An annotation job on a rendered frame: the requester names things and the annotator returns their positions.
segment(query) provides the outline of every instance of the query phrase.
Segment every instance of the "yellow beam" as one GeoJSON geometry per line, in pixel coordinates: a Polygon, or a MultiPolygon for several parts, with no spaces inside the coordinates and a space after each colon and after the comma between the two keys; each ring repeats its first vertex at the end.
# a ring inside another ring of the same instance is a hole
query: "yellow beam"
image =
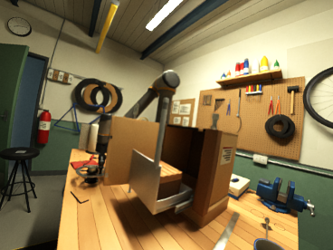
{"type": "Polygon", "coordinates": [[[111,4],[111,7],[109,8],[107,19],[105,20],[103,29],[101,30],[101,33],[100,33],[100,39],[99,39],[99,43],[97,44],[96,53],[100,53],[101,46],[104,43],[105,37],[107,36],[109,27],[111,26],[113,17],[115,15],[117,9],[118,9],[117,5],[111,4]]]}

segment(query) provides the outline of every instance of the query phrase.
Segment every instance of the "gray floor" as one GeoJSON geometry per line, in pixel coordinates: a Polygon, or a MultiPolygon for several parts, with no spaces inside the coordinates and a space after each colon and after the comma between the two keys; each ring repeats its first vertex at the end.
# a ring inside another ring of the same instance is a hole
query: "gray floor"
{"type": "MultiPolygon", "coordinates": [[[[32,192],[28,193],[31,213],[27,213],[24,195],[12,197],[9,202],[5,197],[0,211],[1,250],[13,250],[58,238],[66,176],[38,176],[31,179],[36,185],[37,196],[34,198],[32,192]]],[[[16,177],[16,181],[22,181],[22,177],[16,177]]],[[[23,184],[14,186],[14,193],[23,191],[23,184]]]]}

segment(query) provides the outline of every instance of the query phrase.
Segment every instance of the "black tape roll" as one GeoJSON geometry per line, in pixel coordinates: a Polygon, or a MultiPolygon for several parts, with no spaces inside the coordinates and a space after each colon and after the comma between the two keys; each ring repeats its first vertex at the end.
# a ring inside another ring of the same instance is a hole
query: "black tape roll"
{"type": "Polygon", "coordinates": [[[96,95],[99,91],[101,91],[101,93],[103,94],[103,102],[100,105],[105,107],[105,106],[107,106],[107,104],[109,102],[109,91],[107,89],[101,88],[101,87],[96,87],[95,89],[93,89],[91,91],[90,99],[93,104],[98,105],[98,103],[96,101],[96,95]]]}
{"type": "Polygon", "coordinates": [[[121,94],[120,89],[117,86],[113,85],[113,84],[111,84],[111,85],[116,90],[116,93],[118,95],[118,101],[117,101],[117,104],[113,107],[113,109],[109,113],[113,113],[113,112],[117,111],[120,108],[121,104],[122,104],[122,94],[121,94]]]}
{"type": "Polygon", "coordinates": [[[89,104],[87,104],[81,95],[83,88],[87,87],[89,84],[92,83],[97,84],[100,86],[101,89],[104,89],[103,86],[105,82],[101,82],[93,78],[84,79],[75,87],[75,100],[83,109],[87,111],[97,111],[100,108],[100,107],[90,106],[89,104]]]}
{"type": "Polygon", "coordinates": [[[269,135],[275,136],[277,138],[287,138],[295,132],[295,123],[288,116],[276,115],[266,121],[265,129],[269,135]],[[274,129],[274,125],[278,121],[283,123],[282,131],[277,131],[274,129]]]}

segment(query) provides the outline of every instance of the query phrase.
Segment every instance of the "blue vise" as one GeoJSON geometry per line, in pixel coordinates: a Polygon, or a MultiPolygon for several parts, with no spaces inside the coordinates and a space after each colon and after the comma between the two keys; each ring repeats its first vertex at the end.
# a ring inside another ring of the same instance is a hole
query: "blue vise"
{"type": "Polygon", "coordinates": [[[308,209],[311,216],[315,216],[315,206],[310,200],[305,201],[304,197],[295,194],[295,182],[288,182],[286,193],[280,192],[281,184],[281,178],[275,178],[273,184],[268,179],[261,178],[257,187],[257,195],[261,197],[259,200],[275,212],[289,214],[291,209],[299,212],[308,209]]]}

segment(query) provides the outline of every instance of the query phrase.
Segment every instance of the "ceiling light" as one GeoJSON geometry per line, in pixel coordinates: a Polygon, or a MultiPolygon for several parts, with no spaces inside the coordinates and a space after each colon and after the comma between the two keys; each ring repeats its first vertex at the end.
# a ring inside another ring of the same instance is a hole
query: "ceiling light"
{"type": "Polygon", "coordinates": [[[169,0],[147,24],[146,29],[153,31],[182,2],[183,0],[169,0]]]}

